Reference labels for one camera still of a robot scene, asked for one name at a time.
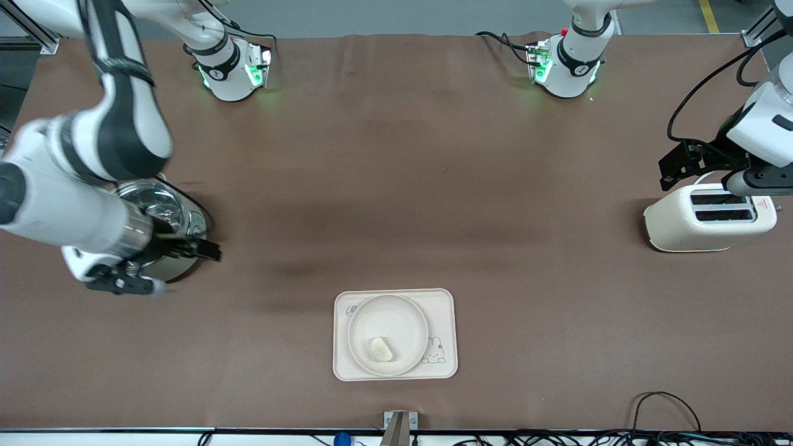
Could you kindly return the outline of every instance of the white tray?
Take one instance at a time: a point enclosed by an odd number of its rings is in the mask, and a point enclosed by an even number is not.
[[[350,353],[348,333],[355,310],[365,300],[383,294],[410,299],[424,313],[430,340],[419,365],[398,376],[384,377],[364,370]],[[333,373],[342,381],[389,381],[394,379],[444,379],[457,372],[457,329],[454,299],[443,288],[426,290],[345,291],[333,310]]]

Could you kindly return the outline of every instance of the blue cap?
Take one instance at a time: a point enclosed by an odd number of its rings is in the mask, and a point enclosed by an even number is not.
[[[351,446],[352,437],[349,433],[340,432],[333,437],[333,446]]]

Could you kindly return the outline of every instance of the white plate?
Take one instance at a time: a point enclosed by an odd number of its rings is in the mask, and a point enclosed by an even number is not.
[[[350,321],[348,339],[353,359],[380,376],[397,376],[415,367],[427,350],[427,319],[415,303],[401,296],[384,294],[363,302]],[[375,360],[372,340],[382,337],[394,357]]]

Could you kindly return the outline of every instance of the brown table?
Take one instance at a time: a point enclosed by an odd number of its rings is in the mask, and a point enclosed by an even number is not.
[[[214,210],[224,261],[115,297],[4,234],[0,426],[367,427],[405,408],[435,429],[614,428],[668,390],[705,429],[793,429],[791,219],[713,255],[655,252],[640,219],[669,114],[737,36],[616,37],[573,100],[480,38],[353,36],[284,40],[282,88],[230,104],[180,47],[146,44],[167,173]],[[748,92],[718,77],[677,132],[709,138]],[[20,122],[100,97],[64,42]],[[336,295],[420,287],[454,295],[458,373],[337,380]],[[691,427],[644,407],[641,427]]]

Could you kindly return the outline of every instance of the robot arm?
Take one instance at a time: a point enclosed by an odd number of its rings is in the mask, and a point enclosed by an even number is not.
[[[603,28],[606,16],[613,10],[646,5],[656,0],[563,0],[573,10],[573,25],[588,31]]]
[[[234,102],[264,87],[271,50],[232,37],[201,0],[123,0],[129,13],[176,34],[193,52],[204,84],[217,98]],[[31,18],[67,37],[83,37],[74,0],[17,0]],[[227,0],[216,2],[218,6]]]
[[[787,34],[793,34],[793,0],[776,0],[774,7]],[[793,53],[755,86],[710,143],[684,140],[658,165],[664,191],[681,179],[729,171],[722,184],[732,194],[792,195]]]
[[[614,35],[612,10],[640,6],[656,0],[564,0],[573,10],[573,23],[563,36],[538,42],[530,58],[530,77],[560,98],[584,93],[600,67],[600,57]]]
[[[203,240],[172,237],[167,223],[102,188],[158,174],[172,143],[131,14],[120,0],[80,6],[105,97],[20,129],[0,161],[0,229],[63,247],[72,274],[90,287],[152,294],[163,284],[127,276],[120,265],[161,256],[218,260],[219,252]]]

